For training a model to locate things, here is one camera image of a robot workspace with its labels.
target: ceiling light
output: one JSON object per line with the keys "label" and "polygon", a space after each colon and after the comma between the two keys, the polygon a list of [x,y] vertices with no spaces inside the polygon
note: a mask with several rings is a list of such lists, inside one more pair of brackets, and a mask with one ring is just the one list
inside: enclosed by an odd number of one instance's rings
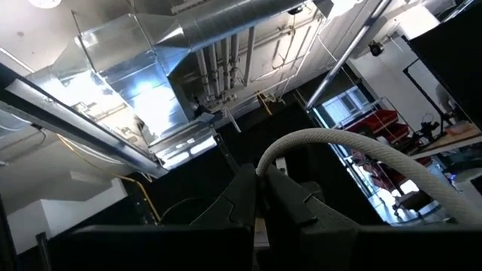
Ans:
{"label": "ceiling light", "polygon": [[29,0],[37,8],[55,8],[62,0]]}

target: silver ductwork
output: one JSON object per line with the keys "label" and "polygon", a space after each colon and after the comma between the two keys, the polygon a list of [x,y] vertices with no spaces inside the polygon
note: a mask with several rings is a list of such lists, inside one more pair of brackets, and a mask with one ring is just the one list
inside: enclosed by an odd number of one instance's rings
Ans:
{"label": "silver ductwork", "polygon": [[194,119],[184,92],[169,78],[189,53],[303,2],[212,0],[174,17],[127,14],[81,33],[52,66],[30,78],[53,95],[65,91],[65,99],[72,98],[70,89],[87,88],[106,100],[122,98],[151,131],[166,136]]}

